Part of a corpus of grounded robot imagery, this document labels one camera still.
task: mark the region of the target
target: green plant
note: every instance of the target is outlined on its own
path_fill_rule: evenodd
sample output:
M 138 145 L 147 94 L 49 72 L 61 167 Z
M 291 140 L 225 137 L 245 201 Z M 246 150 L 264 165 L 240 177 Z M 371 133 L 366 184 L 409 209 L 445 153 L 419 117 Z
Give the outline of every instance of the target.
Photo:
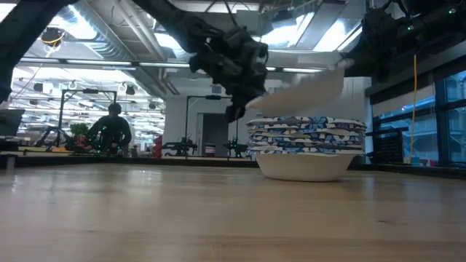
M 70 129 L 74 137 L 77 137 L 78 135 L 86 135 L 87 131 L 89 131 L 89 128 L 87 128 L 87 125 L 84 123 L 72 124 Z

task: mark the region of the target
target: door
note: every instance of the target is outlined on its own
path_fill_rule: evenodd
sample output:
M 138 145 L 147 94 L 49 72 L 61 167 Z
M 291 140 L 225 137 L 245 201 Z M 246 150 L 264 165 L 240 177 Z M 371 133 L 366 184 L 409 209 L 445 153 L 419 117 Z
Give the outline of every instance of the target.
M 228 122 L 223 114 L 204 114 L 202 123 L 202 155 L 205 155 L 205 144 L 216 145 L 216 156 L 227 157 Z

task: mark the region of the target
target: black jacket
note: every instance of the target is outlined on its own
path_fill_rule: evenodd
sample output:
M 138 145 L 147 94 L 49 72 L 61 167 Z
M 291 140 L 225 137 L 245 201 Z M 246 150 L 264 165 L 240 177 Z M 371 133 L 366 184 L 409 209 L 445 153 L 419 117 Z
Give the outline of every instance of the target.
M 128 122 L 120 116 L 102 116 L 87 133 L 89 140 L 94 140 L 100 131 L 100 141 L 107 148 L 110 143 L 126 146 L 131 142 L 131 129 Z

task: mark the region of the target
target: wooden tabletop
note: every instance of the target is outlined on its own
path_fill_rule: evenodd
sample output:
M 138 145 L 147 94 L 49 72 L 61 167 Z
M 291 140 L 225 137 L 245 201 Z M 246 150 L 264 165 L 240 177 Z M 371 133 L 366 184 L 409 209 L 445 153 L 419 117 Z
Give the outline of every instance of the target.
M 0 261 L 466 261 L 466 182 L 94 164 L 0 175 Z

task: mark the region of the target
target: blue and white pattern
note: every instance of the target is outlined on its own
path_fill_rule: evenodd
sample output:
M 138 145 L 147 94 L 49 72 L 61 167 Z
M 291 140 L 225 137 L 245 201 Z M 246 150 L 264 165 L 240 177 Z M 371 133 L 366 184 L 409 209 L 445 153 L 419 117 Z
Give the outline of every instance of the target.
M 336 123 L 336 124 L 257 124 L 248 126 L 248 132 L 253 131 L 268 131 L 268 130 L 297 130 L 299 132 L 314 132 L 315 130 L 320 129 L 343 129 L 343 130 L 350 130 L 356 132 L 364 132 L 366 131 L 365 127 L 356 125 L 356 124 L 343 124 L 343 123 Z
M 262 142 L 300 142 L 300 143 L 334 143 L 343 142 L 346 144 L 350 143 L 362 143 L 364 137 L 360 136 L 349 136 L 349 135 L 330 135 L 330 134 L 317 134 L 312 133 L 309 135 L 302 135 L 302 137 L 293 137 L 292 135 L 270 135 L 267 133 L 253 134 L 250 136 L 250 140 L 262 141 Z
M 272 118 L 254 119 L 248 122 L 248 126 L 258 124 L 355 124 L 366 128 L 366 125 L 356 120 L 334 119 L 331 117 L 315 116 L 279 116 Z
M 257 154 L 364 154 L 366 125 L 330 117 L 284 116 L 248 123 L 251 156 Z
M 267 126 L 262 126 L 263 128 L 257 128 L 257 129 L 250 129 L 248 130 L 249 133 L 259 133 L 259 132 L 267 132 L 271 135 L 308 135 L 308 134 L 314 134 L 314 133 L 328 133 L 332 135 L 356 135 L 356 136 L 364 136 L 365 130 L 346 130 L 346 129 L 341 129 L 341 128 L 331 128 L 331 129 L 290 129 L 290 128 L 280 128 L 280 127 L 272 127 L 268 128 Z
M 345 142 L 338 143 L 300 143 L 300 142 L 263 142 L 263 141 L 256 141 L 256 142 L 249 142 L 248 144 L 250 148 L 257 147 L 257 146 L 276 146 L 276 147 L 283 147 L 283 148 L 306 148 L 306 147 L 319 147 L 319 148 L 336 148 L 336 149 L 363 149 L 363 145 L 359 144 L 346 144 Z
M 257 155 L 257 154 L 328 154 L 328 155 L 341 155 L 341 154 L 364 154 L 361 150 L 338 150 L 329 148 L 308 148 L 307 150 L 301 151 L 287 151 L 287 150 L 254 150 L 250 149 L 246 151 L 246 154 Z

